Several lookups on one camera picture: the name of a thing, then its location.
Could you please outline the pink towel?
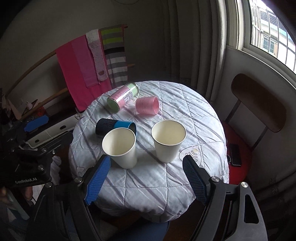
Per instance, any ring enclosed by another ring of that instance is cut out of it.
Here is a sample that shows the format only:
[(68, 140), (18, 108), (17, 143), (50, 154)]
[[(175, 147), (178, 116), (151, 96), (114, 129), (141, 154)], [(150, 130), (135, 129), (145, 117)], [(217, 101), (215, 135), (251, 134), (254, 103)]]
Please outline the pink towel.
[(85, 111), (97, 97), (112, 90), (109, 78), (104, 81), (97, 79), (93, 56), (85, 35), (56, 49), (56, 55), (67, 88), (80, 112)]

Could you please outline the striped grey green scarf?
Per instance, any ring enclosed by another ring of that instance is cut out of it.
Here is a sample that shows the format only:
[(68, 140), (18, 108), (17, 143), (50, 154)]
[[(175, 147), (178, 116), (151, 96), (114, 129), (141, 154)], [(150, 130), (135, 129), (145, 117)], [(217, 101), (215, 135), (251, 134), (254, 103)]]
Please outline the striped grey green scarf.
[(99, 30), (111, 85), (123, 85), (128, 79), (124, 32), (126, 25), (117, 25)]

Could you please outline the black phone on chair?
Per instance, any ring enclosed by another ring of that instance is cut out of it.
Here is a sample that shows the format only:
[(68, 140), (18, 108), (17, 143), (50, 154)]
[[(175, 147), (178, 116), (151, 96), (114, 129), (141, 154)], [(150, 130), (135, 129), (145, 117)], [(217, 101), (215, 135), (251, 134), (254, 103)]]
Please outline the black phone on chair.
[(240, 167), (242, 165), (240, 149), (237, 144), (229, 144), (230, 163), (232, 166)]

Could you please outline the brown backed red chair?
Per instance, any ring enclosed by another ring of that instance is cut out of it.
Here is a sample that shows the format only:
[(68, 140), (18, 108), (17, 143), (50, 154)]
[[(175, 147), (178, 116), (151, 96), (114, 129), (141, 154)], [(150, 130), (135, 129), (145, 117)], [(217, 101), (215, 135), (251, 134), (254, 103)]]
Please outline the brown backed red chair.
[[(264, 135), (270, 131), (281, 131), (287, 119), (287, 109), (281, 101), (268, 89), (251, 77), (239, 73), (231, 83), (231, 91), (237, 98), (227, 118), (222, 121), (226, 136), (227, 159), (229, 162), (229, 182), (239, 184), (244, 181), (252, 165), (252, 152)], [(263, 130), (257, 140), (252, 143), (247, 131), (255, 120), (262, 124)], [(242, 165), (232, 166), (229, 144), (237, 144), (240, 149)]]

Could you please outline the wooden towel rack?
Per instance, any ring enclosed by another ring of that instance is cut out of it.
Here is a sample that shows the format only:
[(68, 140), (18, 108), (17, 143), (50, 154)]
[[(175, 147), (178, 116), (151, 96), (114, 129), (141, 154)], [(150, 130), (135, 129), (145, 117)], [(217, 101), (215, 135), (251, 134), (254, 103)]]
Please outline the wooden towel rack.
[(32, 32), (5, 33), (1, 39), (1, 88), (11, 92), (8, 99), (23, 112), (25, 102), (43, 101), (66, 87), (64, 75), (55, 54), (62, 45), (84, 36), (49, 32), (43, 39)]

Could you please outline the pink plastic cup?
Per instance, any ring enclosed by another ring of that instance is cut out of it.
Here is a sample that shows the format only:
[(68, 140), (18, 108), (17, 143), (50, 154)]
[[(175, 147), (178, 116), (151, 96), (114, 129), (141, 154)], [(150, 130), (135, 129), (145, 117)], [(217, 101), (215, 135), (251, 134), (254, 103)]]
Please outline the pink plastic cup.
[(159, 100), (156, 96), (138, 98), (135, 109), (139, 114), (156, 115), (159, 112)]

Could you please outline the pink knitted scarf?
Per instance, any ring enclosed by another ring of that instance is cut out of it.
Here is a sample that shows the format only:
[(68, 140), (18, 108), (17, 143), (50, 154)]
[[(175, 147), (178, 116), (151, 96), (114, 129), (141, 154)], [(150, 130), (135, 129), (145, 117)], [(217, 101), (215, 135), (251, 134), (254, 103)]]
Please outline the pink knitted scarf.
[(108, 71), (104, 56), (104, 49), (100, 40), (99, 30), (91, 30), (86, 33), (88, 47), (92, 53), (97, 80), (99, 82), (106, 81)]

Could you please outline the white paper cup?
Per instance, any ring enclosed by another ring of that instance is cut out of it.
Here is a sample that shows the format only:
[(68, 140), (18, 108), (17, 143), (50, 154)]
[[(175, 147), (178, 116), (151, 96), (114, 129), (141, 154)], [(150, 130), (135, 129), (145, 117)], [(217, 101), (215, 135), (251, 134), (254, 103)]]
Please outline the white paper cup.
[(135, 148), (136, 136), (128, 128), (115, 128), (102, 140), (104, 153), (123, 169), (131, 169), (137, 164)]
[(187, 131), (175, 120), (163, 120), (152, 127), (151, 136), (158, 159), (163, 163), (170, 163), (177, 157)]

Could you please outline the grey curtain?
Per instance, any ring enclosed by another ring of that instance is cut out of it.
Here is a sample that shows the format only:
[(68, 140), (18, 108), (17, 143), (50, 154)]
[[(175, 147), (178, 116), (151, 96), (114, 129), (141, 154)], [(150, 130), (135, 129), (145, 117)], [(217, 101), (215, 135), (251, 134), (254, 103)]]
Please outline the grey curtain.
[(227, 40), (225, 1), (162, 1), (166, 79), (183, 83), (213, 103)]

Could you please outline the blue and black cup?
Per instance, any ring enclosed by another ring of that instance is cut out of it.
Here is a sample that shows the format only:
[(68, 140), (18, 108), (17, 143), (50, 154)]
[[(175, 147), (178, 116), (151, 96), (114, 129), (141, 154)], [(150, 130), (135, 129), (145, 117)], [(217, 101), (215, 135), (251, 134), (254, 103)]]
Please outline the blue and black cup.
[(107, 118), (101, 118), (95, 127), (95, 133), (99, 137), (104, 137), (108, 132), (115, 128), (128, 128), (136, 135), (137, 127), (134, 122), (123, 121), (123, 120), (113, 120)]

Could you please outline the window with white frame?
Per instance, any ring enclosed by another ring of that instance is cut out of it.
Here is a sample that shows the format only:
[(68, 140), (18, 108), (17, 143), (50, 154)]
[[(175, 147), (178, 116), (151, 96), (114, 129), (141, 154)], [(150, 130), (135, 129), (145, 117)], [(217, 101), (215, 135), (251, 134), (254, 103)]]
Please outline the window with white frame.
[(227, 45), (295, 79), (295, 40), (264, 1), (226, 1)]

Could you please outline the pink and green bottle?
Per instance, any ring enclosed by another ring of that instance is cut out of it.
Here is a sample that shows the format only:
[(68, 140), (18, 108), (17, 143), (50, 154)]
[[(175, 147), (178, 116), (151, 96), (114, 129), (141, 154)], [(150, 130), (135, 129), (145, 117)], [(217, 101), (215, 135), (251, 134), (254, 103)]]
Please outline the pink and green bottle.
[(114, 92), (110, 97), (108, 97), (107, 104), (113, 112), (117, 113), (129, 102), (135, 100), (138, 95), (138, 86), (132, 82), (127, 83)]

